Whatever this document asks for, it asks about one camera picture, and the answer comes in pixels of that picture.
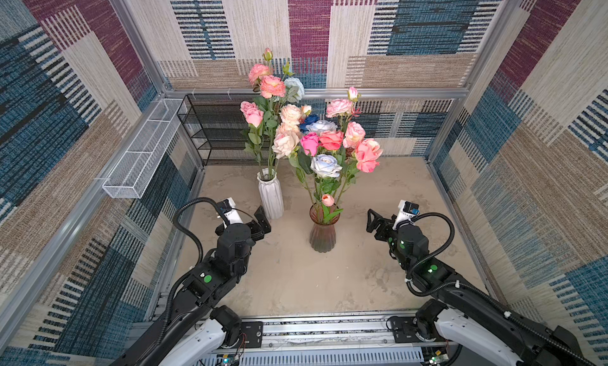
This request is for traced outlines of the large blush pink rose stem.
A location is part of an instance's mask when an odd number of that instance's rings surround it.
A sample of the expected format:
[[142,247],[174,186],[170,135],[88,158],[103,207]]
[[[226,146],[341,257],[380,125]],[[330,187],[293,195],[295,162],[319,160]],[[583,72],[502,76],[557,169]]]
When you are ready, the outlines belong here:
[[276,136],[280,136],[280,135],[286,135],[289,133],[293,133],[295,134],[297,137],[301,138],[302,137],[302,133],[299,129],[298,125],[292,125],[288,122],[283,122],[275,131],[275,135]]

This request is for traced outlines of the cream white rose stem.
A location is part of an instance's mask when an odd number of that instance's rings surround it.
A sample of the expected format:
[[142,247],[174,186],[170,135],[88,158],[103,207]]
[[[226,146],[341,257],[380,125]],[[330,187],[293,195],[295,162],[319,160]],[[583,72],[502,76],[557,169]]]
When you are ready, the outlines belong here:
[[303,188],[307,191],[311,204],[315,203],[313,192],[307,182],[307,174],[299,164],[299,144],[300,138],[293,133],[277,136],[274,139],[272,150],[277,158],[286,158],[294,168],[294,172]]

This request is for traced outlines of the pink peony double stem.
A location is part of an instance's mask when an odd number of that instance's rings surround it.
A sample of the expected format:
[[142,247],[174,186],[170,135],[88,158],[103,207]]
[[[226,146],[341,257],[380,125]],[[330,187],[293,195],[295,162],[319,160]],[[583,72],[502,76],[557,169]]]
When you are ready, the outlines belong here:
[[259,93],[254,98],[259,109],[264,112],[264,143],[262,147],[263,167],[270,171],[269,178],[276,176],[275,155],[272,145],[276,137],[276,130],[280,123],[279,110],[286,95],[283,79],[274,74],[272,69],[273,52],[270,48],[264,49],[262,59],[264,63],[255,64],[248,75],[253,91]]

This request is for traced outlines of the white and pale blue rose stem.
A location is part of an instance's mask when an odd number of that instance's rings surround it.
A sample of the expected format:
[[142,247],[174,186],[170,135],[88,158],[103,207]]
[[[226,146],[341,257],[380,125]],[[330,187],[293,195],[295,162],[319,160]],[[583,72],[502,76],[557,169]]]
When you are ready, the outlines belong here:
[[283,83],[286,87],[286,95],[282,98],[282,101],[284,101],[282,107],[285,105],[299,106],[300,101],[302,101],[305,95],[304,86],[300,79],[295,77],[295,73],[292,71],[290,63],[283,65],[282,71],[284,75]]

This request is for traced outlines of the red ribbed glass vase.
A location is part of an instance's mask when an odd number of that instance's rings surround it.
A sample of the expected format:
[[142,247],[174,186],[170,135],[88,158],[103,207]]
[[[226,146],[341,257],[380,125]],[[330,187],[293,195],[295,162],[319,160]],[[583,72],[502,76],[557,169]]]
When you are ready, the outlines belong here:
[[337,242],[336,223],[324,225],[321,223],[321,203],[314,204],[310,208],[310,218],[313,221],[313,227],[309,236],[311,247],[319,253],[327,253],[331,251]]

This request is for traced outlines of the dark pink rose stem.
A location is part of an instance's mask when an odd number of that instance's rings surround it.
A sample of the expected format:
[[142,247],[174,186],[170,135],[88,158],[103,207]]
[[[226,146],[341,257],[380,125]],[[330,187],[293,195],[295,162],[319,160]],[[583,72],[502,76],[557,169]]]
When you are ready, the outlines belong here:
[[340,149],[343,141],[343,133],[324,132],[320,139],[321,153],[316,156],[316,172],[323,179],[338,179],[343,169],[343,155]]

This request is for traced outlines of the bright magenta rose stem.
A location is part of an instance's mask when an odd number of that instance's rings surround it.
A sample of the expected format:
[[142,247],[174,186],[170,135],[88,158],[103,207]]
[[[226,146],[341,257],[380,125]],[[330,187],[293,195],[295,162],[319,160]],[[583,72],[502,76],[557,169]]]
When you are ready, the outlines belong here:
[[319,148],[319,136],[312,132],[300,140],[299,164],[306,174],[312,174],[312,159],[317,155]]

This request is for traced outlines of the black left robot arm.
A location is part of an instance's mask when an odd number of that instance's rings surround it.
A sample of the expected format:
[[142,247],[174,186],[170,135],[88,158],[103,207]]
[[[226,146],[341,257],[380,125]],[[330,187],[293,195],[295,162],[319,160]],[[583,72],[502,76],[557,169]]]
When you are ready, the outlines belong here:
[[[201,241],[181,222],[190,207],[207,203],[222,223],[216,247],[204,252]],[[219,302],[241,281],[249,268],[251,250],[272,227],[262,206],[247,223],[229,200],[219,203],[198,197],[177,210],[173,224],[198,250],[198,262],[174,283],[161,316],[114,361],[115,365],[194,365],[203,356],[243,345],[241,318]]]

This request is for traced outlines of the white ribbed ceramic vase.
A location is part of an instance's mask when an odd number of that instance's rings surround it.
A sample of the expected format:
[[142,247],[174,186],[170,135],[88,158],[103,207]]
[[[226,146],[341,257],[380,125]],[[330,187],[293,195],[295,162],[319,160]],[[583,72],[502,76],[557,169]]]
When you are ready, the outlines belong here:
[[270,171],[263,168],[257,174],[258,190],[265,215],[269,220],[276,220],[283,216],[283,193],[277,176],[269,178]]

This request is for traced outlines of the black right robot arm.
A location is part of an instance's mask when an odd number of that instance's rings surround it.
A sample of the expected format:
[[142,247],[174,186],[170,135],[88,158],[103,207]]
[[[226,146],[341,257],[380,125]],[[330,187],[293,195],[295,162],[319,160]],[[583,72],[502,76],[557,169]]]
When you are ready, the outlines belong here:
[[[417,222],[439,218],[448,227],[446,241],[429,249]],[[451,219],[438,212],[420,213],[407,202],[398,215],[385,218],[370,209],[366,230],[387,243],[389,256],[405,271],[411,294],[426,298],[416,312],[416,334],[424,341],[442,337],[501,365],[589,365],[576,336],[562,326],[537,323],[468,282],[437,257],[454,241]]]

